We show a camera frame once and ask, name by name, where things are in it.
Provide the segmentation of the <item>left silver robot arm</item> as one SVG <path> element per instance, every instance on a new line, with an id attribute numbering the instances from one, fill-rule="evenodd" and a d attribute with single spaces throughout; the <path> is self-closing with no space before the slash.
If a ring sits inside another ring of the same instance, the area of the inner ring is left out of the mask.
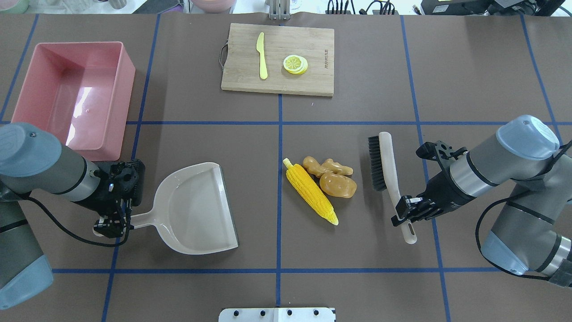
<path id="1" fill-rule="evenodd" d="M 89 245 L 119 247 L 134 226 L 131 212 L 142 200 L 145 165 L 131 161 L 88 161 L 55 135 L 29 123 L 0 129 L 1 174 L 1 309 L 32 298 L 54 281 L 47 255 L 25 216 L 21 203 L 33 203 L 65 234 Z M 95 233 L 120 240 L 96 242 L 66 228 L 31 193 L 42 190 L 96 212 Z"/>

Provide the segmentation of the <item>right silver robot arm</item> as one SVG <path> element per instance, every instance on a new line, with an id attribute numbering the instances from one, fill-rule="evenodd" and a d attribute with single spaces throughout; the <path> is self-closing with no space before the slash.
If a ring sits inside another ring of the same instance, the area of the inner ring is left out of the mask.
<path id="1" fill-rule="evenodd" d="M 413 236 L 413 222 L 453 212 L 513 181 L 511 194 L 487 206 L 478 218 L 478 251 L 504 273 L 570 288 L 571 239 L 553 229 L 571 203 L 570 148 L 527 114 L 501 126 L 473 149 L 427 141 L 416 154 L 437 162 L 441 171 L 419 195 L 393 199 L 392 224 L 403 225 Z"/>

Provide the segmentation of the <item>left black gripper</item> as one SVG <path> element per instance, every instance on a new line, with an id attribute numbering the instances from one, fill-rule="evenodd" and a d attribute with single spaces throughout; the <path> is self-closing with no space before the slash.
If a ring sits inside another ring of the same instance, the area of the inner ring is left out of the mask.
<path id="1" fill-rule="evenodd" d="M 140 159 L 131 161 L 95 162 L 95 170 L 89 171 L 98 178 L 96 189 L 90 196 L 74 203 L 100 215 L 93 225 L 98 237 L 120 238 L 131 229 L 125 216 L 121 216 L 122 202 L 139 206 L 143 197 L 145 165 Z"/>

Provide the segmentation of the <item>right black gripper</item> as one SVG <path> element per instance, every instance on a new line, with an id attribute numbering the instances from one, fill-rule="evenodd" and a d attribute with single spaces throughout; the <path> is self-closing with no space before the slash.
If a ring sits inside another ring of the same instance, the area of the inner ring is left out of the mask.
<path id="1" fill-rule="evenodd" d="M 396 215 L 391 218 L 392 225 L 398 227 L 406 221 L 413 223 L 430 220 L 466 205 L 468 195 L 455 184 L 450 167 L 467 152 L 466 147 L 455 150 L 440 140 L 423 143 L 416 150 L 417 157 L 436 161 L 441 167 L 441 172 L 432 177 L 427 182 L 425 191 L 416 197 L 411 195 L 400 197 L 395 206 Z"/>

